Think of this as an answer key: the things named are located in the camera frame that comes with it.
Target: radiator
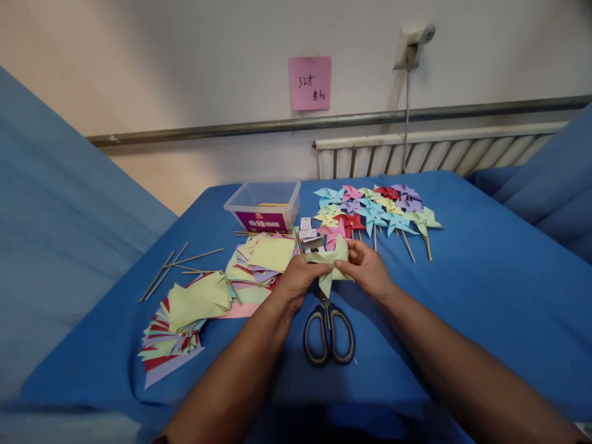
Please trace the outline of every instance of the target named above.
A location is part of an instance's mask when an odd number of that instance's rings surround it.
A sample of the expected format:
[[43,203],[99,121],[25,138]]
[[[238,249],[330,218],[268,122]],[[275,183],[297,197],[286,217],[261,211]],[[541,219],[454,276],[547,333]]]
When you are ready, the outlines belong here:
[[[407,173],[448,170],[469,176],[482,168],[524,165],[566,121],[408,133]],[[403,134],[314,141],[319,179],[403,173]]]

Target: blue blanket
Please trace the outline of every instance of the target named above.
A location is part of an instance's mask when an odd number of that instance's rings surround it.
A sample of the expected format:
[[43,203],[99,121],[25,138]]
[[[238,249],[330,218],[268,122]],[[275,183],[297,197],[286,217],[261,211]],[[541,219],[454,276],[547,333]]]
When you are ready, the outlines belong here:
[[[419,236],[409,237],[417,264],[401,237],[378,236],[378,251],[397,283],[498,357],[571,420],[592,421],[592,268],[579,257],[444,171],[303,182],[298,217],[316,214],[319,198],[313,191],[321,187],[372,188],[397,182],[415,188],[445,227],[430,230],[433,262]],[[207,189],[40,364],[23,387],[22,401],[115,410],[142,424],[163,426],[245,320],[209,321],[201,336],[206,350],[144,390],[145,375],[136,357],[142,331],[173,283],[185,285],[191,276],[174,269],[150,300],[138,300],[170,252],[186,242],[185,257],[224,247],[196,260],[196,268],[225,267],[234,247],[244,241],[233,235],[236,220],[222,208],[237,188]],[[365,234],[363,239],[370,242]],[[421,419],[432,401],[382,313],[354,282],[336,282],[331,300],[351,321],[357,364],[331,363],[321,369],[308,364],[302,333],[317,304],[309,295],[281,355],[271,402],[372,404]]]

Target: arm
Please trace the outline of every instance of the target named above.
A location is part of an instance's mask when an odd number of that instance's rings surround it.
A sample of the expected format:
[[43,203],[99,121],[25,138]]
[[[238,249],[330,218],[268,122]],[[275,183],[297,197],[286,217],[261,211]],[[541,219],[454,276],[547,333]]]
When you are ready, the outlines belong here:
[[242,442],[308,287],[332,266],[293,257],[280,283],[191,389],[163,432],[171,444]]
[[386,312],[440,400],[475,441],[588,442],[509,368],[402,291],[378,253],[360,240],[348,247],[349,262],[335,266]]

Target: right hand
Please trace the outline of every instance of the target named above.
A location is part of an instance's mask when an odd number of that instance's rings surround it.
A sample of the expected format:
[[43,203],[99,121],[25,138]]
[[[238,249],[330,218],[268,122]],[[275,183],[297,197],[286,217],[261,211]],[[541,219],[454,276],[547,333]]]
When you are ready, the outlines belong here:
[[355,279],[379,303],[398,290],[380,255],[361,240],[347,240],[348,262],[336,260],[333,264]]

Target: purple label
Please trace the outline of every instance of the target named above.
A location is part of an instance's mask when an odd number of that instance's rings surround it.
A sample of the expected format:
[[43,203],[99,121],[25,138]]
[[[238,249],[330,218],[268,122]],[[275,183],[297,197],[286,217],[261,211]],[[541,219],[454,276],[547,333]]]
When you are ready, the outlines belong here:
[[281,213],[242,213],[236,215],[247,231],[286,232],[286,222]]

